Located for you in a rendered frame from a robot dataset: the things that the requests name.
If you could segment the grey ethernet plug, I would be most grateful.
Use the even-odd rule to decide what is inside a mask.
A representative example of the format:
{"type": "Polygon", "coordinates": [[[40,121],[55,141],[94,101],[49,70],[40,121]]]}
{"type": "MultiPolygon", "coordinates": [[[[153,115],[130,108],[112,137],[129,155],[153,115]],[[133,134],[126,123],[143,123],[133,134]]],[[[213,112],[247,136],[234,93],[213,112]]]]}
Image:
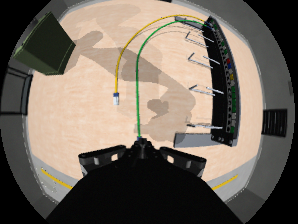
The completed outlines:
{"type": "Polygon", "coordinates": [[[119,105],[118,104],[119,93],[113,93],[113,97],[114,97],[114,105],[119,105]]]}

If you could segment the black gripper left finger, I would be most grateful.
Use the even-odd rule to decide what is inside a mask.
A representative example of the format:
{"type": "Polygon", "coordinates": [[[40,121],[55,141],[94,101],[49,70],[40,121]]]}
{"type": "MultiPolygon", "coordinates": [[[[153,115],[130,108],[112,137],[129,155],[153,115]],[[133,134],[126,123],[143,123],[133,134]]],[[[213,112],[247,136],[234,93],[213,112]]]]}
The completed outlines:
{"type": "Polygon", "coordinates": [[[118,159],[114,160],[116,161],[115,168],[132,166],[135,167],[137,158],[142,159],[143,138],[139,138],[139,141],[134,141],[134,145],[132,145],[131,148],[126,148],[125,145],[117,145],[105,149],[79,154],[78,158],[83,177],[86,176],[86,174],[92,169],[96,169],[114,162],[112,161],[112,156],[115,154],[117,154],[118,159]]]}

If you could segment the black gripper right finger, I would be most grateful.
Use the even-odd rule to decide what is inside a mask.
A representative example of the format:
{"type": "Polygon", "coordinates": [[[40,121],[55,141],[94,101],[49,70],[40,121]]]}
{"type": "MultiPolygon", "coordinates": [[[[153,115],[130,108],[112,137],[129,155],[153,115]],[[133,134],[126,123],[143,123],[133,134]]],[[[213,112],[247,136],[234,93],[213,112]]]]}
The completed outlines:
{"type": "Polygon", "coordinates": [[[148,158],[151,167],[171,169],[171,164],[173,164],[175,166],[181,167],[189,172],[194,173],[200,178],[202,178],[207,162],[207,159],[203,157],[181,152],[166,146],[162,146],[159,147],[159,149],[155,149],[151,141],[147,141],[147,138],[143,138],[142,159],[146,158],[148,158]],[[167,160],[168,156],[173,158],[173,163],[167,160]]]}

